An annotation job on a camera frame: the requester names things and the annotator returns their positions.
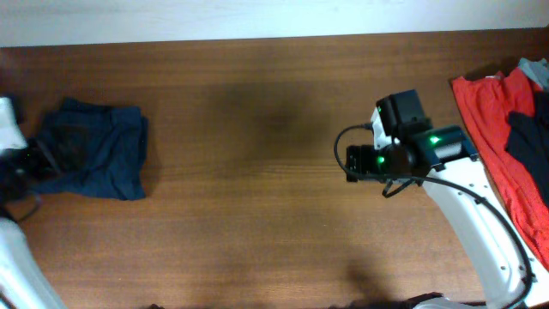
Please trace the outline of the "red garment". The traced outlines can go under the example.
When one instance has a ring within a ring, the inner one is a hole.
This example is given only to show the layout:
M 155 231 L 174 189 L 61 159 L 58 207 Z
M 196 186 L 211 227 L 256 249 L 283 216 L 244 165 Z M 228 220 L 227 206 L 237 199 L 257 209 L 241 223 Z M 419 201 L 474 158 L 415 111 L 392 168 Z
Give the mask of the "red garment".
M 451 87 L 462 119 L 528 248 L 548 266 L 548 208 L 527 169 L 506 150 L 511 112 L 534 115 L 541 91 L 518 68 L 476 81 L 458 77 Z

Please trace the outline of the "dark blue shirt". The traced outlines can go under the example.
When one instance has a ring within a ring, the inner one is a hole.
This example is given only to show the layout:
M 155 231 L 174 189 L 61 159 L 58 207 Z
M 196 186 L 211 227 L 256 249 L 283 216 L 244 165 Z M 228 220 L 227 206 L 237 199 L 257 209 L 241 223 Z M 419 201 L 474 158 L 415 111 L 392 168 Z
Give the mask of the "dark blue shirt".
M 140 172 L 147 159 L 148 119 L 139 107 L 65 98 L 58 110 L 45 115 L 37 138 L 62 174 L 34 191 L 122 201 L 146 197 Z

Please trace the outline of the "black garment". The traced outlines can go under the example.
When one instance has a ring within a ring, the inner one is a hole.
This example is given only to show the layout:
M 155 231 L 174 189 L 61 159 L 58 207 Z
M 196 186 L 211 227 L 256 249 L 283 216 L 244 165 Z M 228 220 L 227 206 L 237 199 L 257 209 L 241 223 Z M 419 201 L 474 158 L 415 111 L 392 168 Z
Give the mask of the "black garment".
M 510 112 L 505 150 L 523 164 L 548 207 L 548 93 L 534 94 L 534 115 Z

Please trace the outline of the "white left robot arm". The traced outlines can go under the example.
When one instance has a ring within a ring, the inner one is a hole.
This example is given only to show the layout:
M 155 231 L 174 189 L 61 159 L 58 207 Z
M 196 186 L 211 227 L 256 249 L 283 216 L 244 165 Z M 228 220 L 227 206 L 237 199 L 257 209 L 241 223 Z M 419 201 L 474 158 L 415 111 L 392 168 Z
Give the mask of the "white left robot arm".
M 60 173 L 37 140 L 27 140 L 18 125 L 17 105 L 1 98 L 1 307 L 64 308 L 45 278 L 20 227 L 6 204 L 31 194 L 36 183 Z

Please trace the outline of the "grey garment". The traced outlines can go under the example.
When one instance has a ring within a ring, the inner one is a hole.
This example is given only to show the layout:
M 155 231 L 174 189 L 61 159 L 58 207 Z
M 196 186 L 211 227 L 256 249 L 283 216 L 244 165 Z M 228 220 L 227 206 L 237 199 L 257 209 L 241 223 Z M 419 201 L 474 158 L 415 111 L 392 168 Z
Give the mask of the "grey garment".
M 526 58 L 521 58 L 518 64 L 522 73 L 530 80 L 535 82 L 544 91 L 548 90 L 548 61 L 542 58 L 539 61 L 530 61 Z

